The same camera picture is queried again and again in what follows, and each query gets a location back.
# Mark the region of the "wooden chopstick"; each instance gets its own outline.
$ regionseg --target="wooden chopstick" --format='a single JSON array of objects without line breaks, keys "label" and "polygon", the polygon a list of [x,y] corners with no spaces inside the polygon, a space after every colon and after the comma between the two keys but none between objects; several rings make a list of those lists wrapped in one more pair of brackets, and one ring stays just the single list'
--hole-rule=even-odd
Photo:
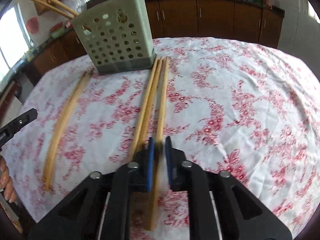
[{"label": "wooden chopstick", "polygon": [[148,132],[151,110],[152,110],[153,102],[155,100],[160,71],[162,68],[162,61],[163,61],[163,58],[160,58],[158,60],[158,66],[157,66],[156,74],[155,74],[155,77],[154,77],[154,80],[152,83],[152,87],[151,87],[151,91],[150,91],[150,95],[149,95],[149,100],[148,100],[148,103],[146,106],[146,112],[144,114],[141,132],[140,132],[140,136],[139,136],[139,140],[138,140],[138,144],[137,144],[137,148],[136,148],[137,152],[141,151],[144,148],[144,141],[146,139],[147,132]]},{"label": "wooden chopstick", "polygon": [[75,12],[74,10],[72,10],[71,8],[69,8],[68,6],[66,6],[64,3],[58,1],[58,0],[50,0],[51,2],[55,3],[56,5],[62,7],[63,9],[65,9],[66,11],[70,12],[71,14],[73,14],[74,16],[78,16],[79,14],[77,12]]},{"label": "wooden chopstick", "polygon": [[64,17],[68,18],[69,20],[73,19],[73,16],[70,16],[70,15],[66,14],[65,12],[59,10],[58,8],[55,8],[54,6],[46,3],[45,1],[42,1],[42,0],[31,0],[31,1],[33,1],[34,3],[38,3],[38,4],[41,4],[41,5],[45,6],[45,7],[47,7],[49,10],[52,10],[52,11],[54,11],[54,12],[56,12],[56,13],[64,16]]},{"label": "wooden chopstick", "polygon": [[53,168],[55,164],[55,156],[57,154],[58,150],[58,144],[62,137],[62,134],[66,128],[66,125],[69,121],[69,118],[71,114],[73,113],[73,110],[76,106],[76,102],[82,93],[83,89],[87,85],[88,81],[90,80],[90,77],[92,75],[93,69],[83,74],[76,86],[74,87],[71,95],[68,98],[68,101],[66,102],[65,106],[63,107],[63,110],[61,112],[61,116],[59,120],[57,121],[57,124],[54,128],[52,139],[50,142],[50,146],[47,152],[47,159],[45,161],[44,166],[44,172],[42,180],[45,182],[45,189],[49,190],[50,188],[50,182],[53,174]]},{"label": "wooden chopstick", "polygon": [[152,190],[149,193],[148,198],[148,209],[145,222],[145,230],[153,231],[156,226],[156,216],[157,216],[157,203],[159,195],[159,161],[161,158],[161,153],[163,149],[163,133],[165,126],[165,110],[166,110],[166,98],[167,98],[167,83],[168,83],[168,69],[169,69],[169,59],[165,60],[162,90],[161,90],[161,101],[159,109],[159,118],[157,124],[157,135],[156,135],[156,151],[154,158],[154,173],[153,173],[153,184]]},{"label": "wooden chopstick", "polygon": [[146,92],[144,94],[144,98],[143,98],[143,102],[140,108],[140,115],[137,121],[137,125],[136,128],[134,130],[134,137],[131,143],[131,148],[129,150],[129,161],[131,162],[133,160],[133,156],[134,153],[137,150],[137,145],[138,145],[138,141],[140,138],[140,132],[141,132],[141,127],[142,127],[142,123],[144,120],[144,116],[145,116],[145,112],[146,112],[146,108],[147,108],[147,104],[148,104],[148,100],[149,100],[149,95],[150,95],[150,91],[151,91],[151,87],[153,84],[153,80],[155,77],[155,73],[156,73],[156,68],[157,68],[157,63],[158,63],[158,57],[156,57],[154,63],[153,63],[153,67],[152,67],[152,71],[151,71],[151,75],[150,75],[150,79],[146,88]]}]

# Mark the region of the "screw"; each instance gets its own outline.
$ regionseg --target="screw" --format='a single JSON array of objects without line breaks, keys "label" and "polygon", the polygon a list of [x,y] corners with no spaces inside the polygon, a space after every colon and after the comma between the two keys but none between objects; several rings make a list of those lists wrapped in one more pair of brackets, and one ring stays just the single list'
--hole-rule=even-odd
[{"label": "screw", "polygon": [[230,173],[229,173],[229,171],[220,171],[220,176],[223,178],[229,178]]},{"label": "screw", "polygon": [[190,161],[183,161],[183,162],[181,163],[181,165],[182,165],[182,167],[185,167],[185,168],[191,168],[192,162],[190,162]]},{"label": "screw", "polygon": [[101,178],[101,173],[98,171],[93,171],[90,173],[90,178],[91,179],[100,179]]},{"label": "screw", "polygon": [[128,167],[130,169],[136,169],[139,167],[139,164],[137,164],[136,162],[130,162],[130,163],[128,163]]}]

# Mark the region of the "floral tablecloth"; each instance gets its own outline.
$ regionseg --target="floral tablecloth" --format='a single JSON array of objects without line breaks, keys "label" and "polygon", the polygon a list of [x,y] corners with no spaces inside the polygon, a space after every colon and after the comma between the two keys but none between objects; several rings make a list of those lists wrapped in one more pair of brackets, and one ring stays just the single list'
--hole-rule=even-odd
[{"label": "floral tablecloth", "polygon": [[[154,46],[159,56],[171,58],[164,134],[206,170],[230,171],[296,236],[320,202],[316,77],[301,60],[256,44],[165,38]],[[92,67],[83,56],[46,73],[21,110],[36,108],[37,120],[3,152],[16,191],[36,221],[91,171],[110,173],[127,162],[149,71],[95,71],[60,141],[52,191],[44,190],[41,176],[54,125],[80,75]],[[156,124],[154,115],[150,135]],[[132,239],[189,237],[187,195],[168,190],[164,164],[157,229],[133,228]]]}]

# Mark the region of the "perforated plastic basket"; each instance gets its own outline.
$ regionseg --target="perforated plastic basket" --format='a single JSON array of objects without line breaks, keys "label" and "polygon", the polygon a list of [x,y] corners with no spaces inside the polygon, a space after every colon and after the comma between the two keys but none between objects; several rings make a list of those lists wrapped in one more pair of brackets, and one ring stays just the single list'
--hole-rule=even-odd
[{"label": "perforated plastic basket", "polygon": [[108,0],[71,23],[100,74],[151,68],[156,54],[144,0]]}]

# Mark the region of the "human hand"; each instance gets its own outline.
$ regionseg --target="human hand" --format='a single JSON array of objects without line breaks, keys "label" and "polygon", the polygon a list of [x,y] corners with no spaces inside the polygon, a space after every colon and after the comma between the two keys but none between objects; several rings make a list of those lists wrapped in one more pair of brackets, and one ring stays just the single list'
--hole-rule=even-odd
[{"label": "human hand", "polygon": [[17,198],[17,193],[13,189],[13,182],[9,175],[9,168],[2,156],[0,156],[0,171],[2,171],[2,174],[0,175],[0,189],[4,189],[5,200],[9,201],[9,203],[13,203]]}]

